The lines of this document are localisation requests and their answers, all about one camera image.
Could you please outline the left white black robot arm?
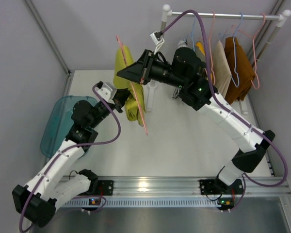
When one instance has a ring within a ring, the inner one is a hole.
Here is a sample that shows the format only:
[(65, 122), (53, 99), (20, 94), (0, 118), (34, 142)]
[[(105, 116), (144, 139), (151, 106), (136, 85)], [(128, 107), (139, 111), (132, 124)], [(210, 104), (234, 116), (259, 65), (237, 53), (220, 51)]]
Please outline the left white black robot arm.
[(98, 175), (83, 169), (77, 175), (59, 185), (59, 181), (69, 168), (83, 157), (92, 146), (106, 145), (114, 142), (120, 133), (108, 141), (96, 142), (98, 136), (95, 128), (114, 111), (122, 112), (130, 96), (128, 89), (107, 90), (105, 87), (93, 87), (93, 93), (99, 102), (92, 105), (82, 99), (72, 107), (73, 124), (58, 150), (48, 163), (24, 186), (17, 185), (12, 196), (16, 211), (20, 213), (19, 230), (24, 233), (23, 220), (32, 225), (45, 227), (54, 217), (56, 211), (66, 202), (81, 196), (99, 198)]

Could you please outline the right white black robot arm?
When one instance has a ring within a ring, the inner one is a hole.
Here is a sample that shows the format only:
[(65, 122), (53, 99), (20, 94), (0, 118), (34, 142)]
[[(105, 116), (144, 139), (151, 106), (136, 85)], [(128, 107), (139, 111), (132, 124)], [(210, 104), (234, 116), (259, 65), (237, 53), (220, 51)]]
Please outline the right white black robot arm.
[(186, 105), (210, 118), (233, 139), (239, 150), (213, 181), (213, 186), (223, 193), (239, 176), (255, 170), (275, 134), (257, 129), (238, 114), (216, 87), (199, 74), (204, 67), (192, 49), (181, 47), (176, 49), (172, 63), (161, 52), (144, 50), (136, 62), (120, 68), (116, 74), (138, 84), (158, 81), (180, 88), (178, 97)]

